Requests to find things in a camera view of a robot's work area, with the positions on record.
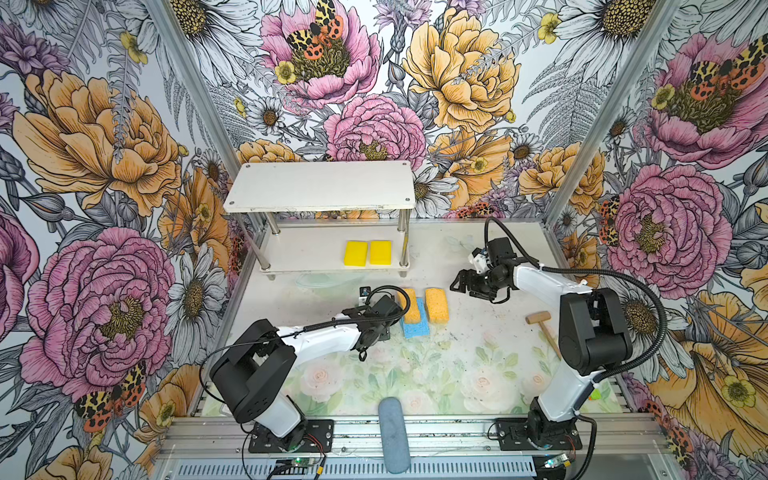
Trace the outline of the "orange cellulose sponge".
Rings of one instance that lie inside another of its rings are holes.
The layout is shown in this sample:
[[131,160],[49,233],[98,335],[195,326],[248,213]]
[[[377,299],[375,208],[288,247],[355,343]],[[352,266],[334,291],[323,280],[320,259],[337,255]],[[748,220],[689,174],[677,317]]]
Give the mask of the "orange cellulose sponge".
[[406,325],[417,325],[421,322],[421,312],[414,288],[404,288],[397,292],[398,304],[405,311],[402,321]]

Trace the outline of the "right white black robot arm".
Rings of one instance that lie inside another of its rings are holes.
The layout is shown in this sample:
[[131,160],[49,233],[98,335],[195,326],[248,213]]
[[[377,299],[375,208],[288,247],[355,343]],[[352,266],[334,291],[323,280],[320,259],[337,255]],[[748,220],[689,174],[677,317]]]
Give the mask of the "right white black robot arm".
[[514,252],[508,238],[474,249],[469,261],[472,267],[457,274],[452,291],[499,304],[501,291],[510,296],[521,290],[559,309],[560,366],[545,391],[532,400],[525,422],[502,427],[499,434],[539,450],[579,447],[577,414],[599,383],[598,376],[633,354],[618,294],[530,265]]

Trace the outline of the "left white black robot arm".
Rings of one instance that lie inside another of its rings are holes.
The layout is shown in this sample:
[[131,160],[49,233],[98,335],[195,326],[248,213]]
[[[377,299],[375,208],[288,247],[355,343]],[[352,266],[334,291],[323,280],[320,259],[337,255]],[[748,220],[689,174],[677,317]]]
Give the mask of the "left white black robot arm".
[[330,320],[298,327],[276,327],[267,319],[252,323],[232,344],[214,352],[208,377],[239,424],[253,422],[279,440],[296,443],[307,421],[282,393],[291,371],[312,360],[356,352],[360,360],[382,335],[412,310],[401,288],[373,289],[364,303]]

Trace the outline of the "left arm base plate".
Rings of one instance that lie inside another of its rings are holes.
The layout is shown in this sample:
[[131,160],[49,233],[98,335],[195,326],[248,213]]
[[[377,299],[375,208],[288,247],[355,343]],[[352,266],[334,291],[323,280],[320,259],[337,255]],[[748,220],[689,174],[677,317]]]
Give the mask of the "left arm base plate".
[[278,437],[256,424],[247,451],[251,454],[329,453],[334,427],[335,422],[330,419],[305,419],[285,437]]

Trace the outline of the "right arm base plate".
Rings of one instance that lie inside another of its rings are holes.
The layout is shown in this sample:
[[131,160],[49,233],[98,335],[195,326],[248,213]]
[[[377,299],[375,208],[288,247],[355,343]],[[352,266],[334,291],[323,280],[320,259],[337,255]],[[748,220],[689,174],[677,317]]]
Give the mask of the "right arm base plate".
[[583,448],[575,420],[499,418],[491,427],[502,451],[578,451]]

